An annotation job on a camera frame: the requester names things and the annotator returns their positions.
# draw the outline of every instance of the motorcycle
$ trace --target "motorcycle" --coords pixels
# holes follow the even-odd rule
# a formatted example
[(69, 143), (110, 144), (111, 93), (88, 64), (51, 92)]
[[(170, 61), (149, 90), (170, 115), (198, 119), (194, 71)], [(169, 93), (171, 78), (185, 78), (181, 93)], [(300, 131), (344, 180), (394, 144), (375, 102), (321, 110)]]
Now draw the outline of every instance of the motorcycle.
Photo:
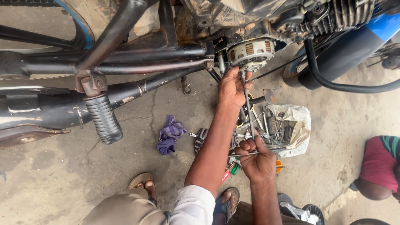
[[(68, 133), (89, 121), (104, 144), (123, 137), (113, 110), (162, 85), (206, 69), (219, 82), (227, 68), (256, 72), (293, 43), (304, 47), (284, 68), (284, 81), (346, 92), (394, 90), (332, 81), (381, 50), (400, 29), (395, 0), (37, 0), (3, 5), (61, 7), (76, 27), (72, 40), (0, 26), (0, 39), (48, 47), (0, 51), (0, 79), (75, 76), (75, 90), (0, 88), (0, 147)], [(134, 36), (128, 41), (128, 35)], [(108, 85), (105, 75), (158, 74)], [(252, 104), (263, 97), (252, 100)]]

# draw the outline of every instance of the striped shirt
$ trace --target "striped shirt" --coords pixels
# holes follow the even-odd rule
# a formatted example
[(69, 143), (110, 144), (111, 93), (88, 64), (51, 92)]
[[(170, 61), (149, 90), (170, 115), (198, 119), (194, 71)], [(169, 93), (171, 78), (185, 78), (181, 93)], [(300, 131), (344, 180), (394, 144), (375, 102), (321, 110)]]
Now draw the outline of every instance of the striped shirt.
[(400, 137), (396, 136), (379, 136), (385, 149), (392, 154), (392, 156), (400, 164)]

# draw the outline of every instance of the foot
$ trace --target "foot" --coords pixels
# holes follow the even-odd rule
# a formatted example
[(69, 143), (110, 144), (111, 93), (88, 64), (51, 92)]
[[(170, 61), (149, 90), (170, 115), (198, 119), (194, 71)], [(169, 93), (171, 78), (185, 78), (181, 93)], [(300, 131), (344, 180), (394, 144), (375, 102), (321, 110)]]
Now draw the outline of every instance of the foot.
[(147, 181), (145, 186), (142, 183), (138, 184), (138, 188), (144, 188), (147, 191), (147, 194), (156, 199), (156, 187), (152, 181)]
[[(218, 199), (218, 203), (225, 203), (226, 201), (230, 200), (230, 214), (233, 214), (234, 210), (234, 196), (231, 194), (230, 191), (224, 192), (224, 194)], [(214, 215), (214, 219), (212, 221), (212, 225), (222, 225), (226, 222), (226, 215), (224, 213), (219, 213)]]

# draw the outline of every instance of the engine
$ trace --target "engine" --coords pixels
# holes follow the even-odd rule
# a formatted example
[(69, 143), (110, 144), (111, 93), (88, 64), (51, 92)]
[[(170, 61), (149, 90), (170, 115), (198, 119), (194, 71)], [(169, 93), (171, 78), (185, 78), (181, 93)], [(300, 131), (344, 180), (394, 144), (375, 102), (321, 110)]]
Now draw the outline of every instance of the engine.
[(176, 17), (181, 42), (214, 41), (231, 66), (257, 71), (276, 51), (308, 37), (357, 29), (371, 19), (379, 0), (184, 0)]

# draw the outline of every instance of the rubber footpeg cover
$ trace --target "rubber footpeg cover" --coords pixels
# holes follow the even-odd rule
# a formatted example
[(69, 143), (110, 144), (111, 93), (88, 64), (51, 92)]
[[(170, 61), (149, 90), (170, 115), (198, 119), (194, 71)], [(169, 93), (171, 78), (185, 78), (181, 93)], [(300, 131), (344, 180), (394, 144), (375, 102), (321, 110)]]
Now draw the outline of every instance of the rubber footpeg cover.
[(101, 141), (110, 145), (123, 137), (122, 129), (107, 95), (85, 100)]

